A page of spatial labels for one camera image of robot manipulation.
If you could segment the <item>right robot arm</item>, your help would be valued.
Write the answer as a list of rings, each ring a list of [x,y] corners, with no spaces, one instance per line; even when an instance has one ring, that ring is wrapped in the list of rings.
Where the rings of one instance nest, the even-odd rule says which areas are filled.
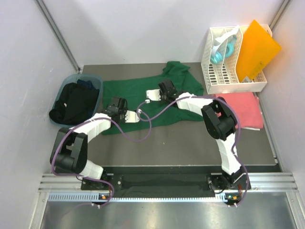
[[[163,102],[172,103],[178,109],[201,115],[207,132],[216,140],[222,160],[220,179],[223,188],[235,188],[240,183],[244,169],[237,159],[236,115],[221,98],[205,98],[189,92],[177,91],[171,80],[158,83],[159,97]]]

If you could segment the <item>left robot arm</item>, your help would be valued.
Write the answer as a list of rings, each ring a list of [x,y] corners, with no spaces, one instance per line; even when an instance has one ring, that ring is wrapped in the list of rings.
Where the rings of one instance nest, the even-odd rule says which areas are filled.
[[[127,111],[127,100],[113,97],[110,104],[92,118],[72,128],[61,128],[50,156],[52,172],[57,168],[67,175],[88,177],[97,189],[105,188],[108,178],[103,175],[101,166],[88,160],[88,144],[112,125],[124,121]]]

